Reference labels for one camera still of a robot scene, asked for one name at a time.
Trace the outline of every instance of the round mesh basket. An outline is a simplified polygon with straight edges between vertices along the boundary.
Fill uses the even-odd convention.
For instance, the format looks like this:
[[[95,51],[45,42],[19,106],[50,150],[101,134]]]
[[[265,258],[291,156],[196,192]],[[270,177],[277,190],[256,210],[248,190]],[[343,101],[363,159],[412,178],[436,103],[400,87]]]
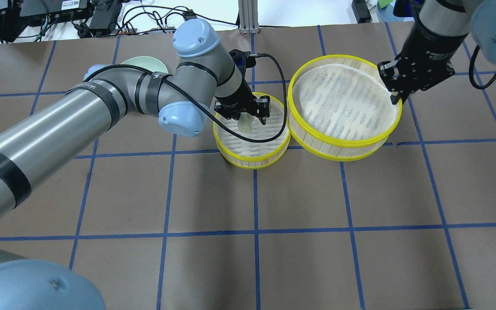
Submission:
[[[256,96],[269,96],[263,93],[254,93]],[[220,114],[215,117],[240,135],[250,139],[267,139],[271,138],[279,132],[284,121],[284,105],[274,98],[270,97],[270,117],[267,119],[266,125],[262,125],[260,120],[254,118],[252,122],[252,132],[240,132],[238,122],[231,119],[223,118]],[[213,132],[215,143],[221,155],[233,165],[244,169],[260,169],[268,167],[275,163],[285,153],[288,142],[290,141],[290,132],[286,127],[283,133],[275,140],[268,143],[249,143],[242,139],[231,135],[221,127],[213,124]]]
[[[291,135],[311,153],[333,161],[355,161],[376,152],[401,118],[402,104],[376,65],[350,55],[313,59],[288,87]]]

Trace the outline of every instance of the white mesh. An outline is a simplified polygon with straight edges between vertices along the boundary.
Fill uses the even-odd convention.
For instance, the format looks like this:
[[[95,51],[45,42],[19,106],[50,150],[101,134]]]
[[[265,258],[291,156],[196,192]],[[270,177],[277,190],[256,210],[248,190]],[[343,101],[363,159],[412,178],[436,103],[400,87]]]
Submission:
[[[284,121],[284,108],[279,102],[271,98],[270,117],[267,119],[267,124],[261,125],[260,120],[258,120],[258,118],[254,118],[254,121],[252,122],[252,132],[250,133],[240,132],[237,121],[233,119],[227,120],[219,115],[218,120],[234,132],[239,133],[244,137],[257,140],[267,139],[276,135],[281,129]],[[215,131],[217,132],[217,137],[223,146],[233,153],[245,157],[259,157],[268,155],[276,149],[279,149],[281,143],[283,143],[288,137],[288,126],[284,128],[281,136],[273,141],[270,141],[269,143],[249,143],[248,141],[238,139],[237,137],[221,129],[219,126],[217,126]]]
[[[394,124],[390,92],[367,73],[339,63],[307,71],[293,88],[301,117],[314,129],[342,140],[364,140]]]

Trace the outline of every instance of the label sticker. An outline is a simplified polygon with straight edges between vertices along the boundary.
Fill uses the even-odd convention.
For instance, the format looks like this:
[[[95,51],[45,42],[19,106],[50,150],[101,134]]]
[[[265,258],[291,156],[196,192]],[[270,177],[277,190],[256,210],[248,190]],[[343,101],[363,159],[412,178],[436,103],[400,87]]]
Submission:
[[[79,0],[63,1],[61,10],[77,9],[79,8]]]

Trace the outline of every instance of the blue cap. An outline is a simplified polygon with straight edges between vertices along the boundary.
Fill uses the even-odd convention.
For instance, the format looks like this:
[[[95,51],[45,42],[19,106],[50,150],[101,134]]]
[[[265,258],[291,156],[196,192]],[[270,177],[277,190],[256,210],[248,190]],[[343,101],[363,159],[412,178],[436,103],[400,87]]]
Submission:
[[[86,79],[88,76],[91,75],[91,73],[97,71],[98,69],[102,69],[104,67],[108,67],[109,65],[101,65],[101,64],[98,64],[98,65],[92,65],[91,68],[88,69],[87,73],[85,73],[85,75],[83,76],[83,79]]]
[[[208,53],[219,44],[220,38],[205,20],[187,20],[174,33],[173,46],[183,58],[193,58]]]
[[[195,137],[200,134],[208,116],[190,101],[168,104],[160,109],[158,123],[165,130],[179,136]]]

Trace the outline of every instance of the brown table surface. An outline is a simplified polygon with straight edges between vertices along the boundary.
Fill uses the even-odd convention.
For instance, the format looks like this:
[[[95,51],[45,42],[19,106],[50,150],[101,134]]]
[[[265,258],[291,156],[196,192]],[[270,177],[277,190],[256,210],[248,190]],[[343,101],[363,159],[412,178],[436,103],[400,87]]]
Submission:
[[[270,53],[287,79],[345,53],[373,63],[400,51],[411,23],[219,34]],[[0,249],[71,267],[109,310],[496,310],[496,82],[458,72],[418,92],[377,153],[350,163],[291,143],[271,167],[228,164],[211,124],[174,137],[128,115],[0,221]],[[0,132],[48,106],[96,63],[179,57],[171,34],[0,45]],[[480,78],[495,67],[482,57]],[[282,98],[258,60],[254,90]]]

